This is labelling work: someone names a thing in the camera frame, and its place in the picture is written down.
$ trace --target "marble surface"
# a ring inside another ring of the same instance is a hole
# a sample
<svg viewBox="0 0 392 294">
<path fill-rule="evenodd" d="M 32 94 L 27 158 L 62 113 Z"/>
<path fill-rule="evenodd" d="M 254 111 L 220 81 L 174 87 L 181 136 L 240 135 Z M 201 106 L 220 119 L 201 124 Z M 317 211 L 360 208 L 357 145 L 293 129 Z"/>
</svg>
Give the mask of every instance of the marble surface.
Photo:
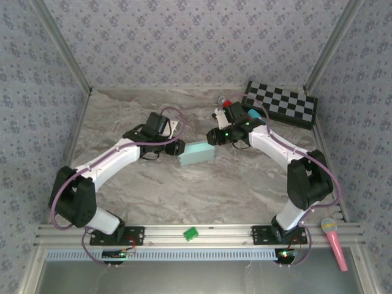
<svg viewBox="0 0 392 294">
<path fill-rule="evenodd" d="M 93 91 L 72 166 L 95 158 L 123 133 L 144 123 L 151 111 L 167 105 L 185 113 L 185 142 L 206 140 L 206 133 L 217 126 L 211 117 L 217 97 L 230 93 L 232 89 Z M 174 112 L 166 114 L 178 118 Z M 271 125 L 292 143 L 314 149 L 310 131 L 278 122 Z M 128 224 L 263 223 L 285 205 L 286 184 L 286 172 L 261 151 L 225 145 L 217 147 L 214 161 L 185 167 L 179 166 L 177 157 L 165 154 L 157 161 L 138 160 L 99 189 L 97 204 Z M 307 222 L 328 216 L 327 209 L 318 209 Z"/>
</svg>

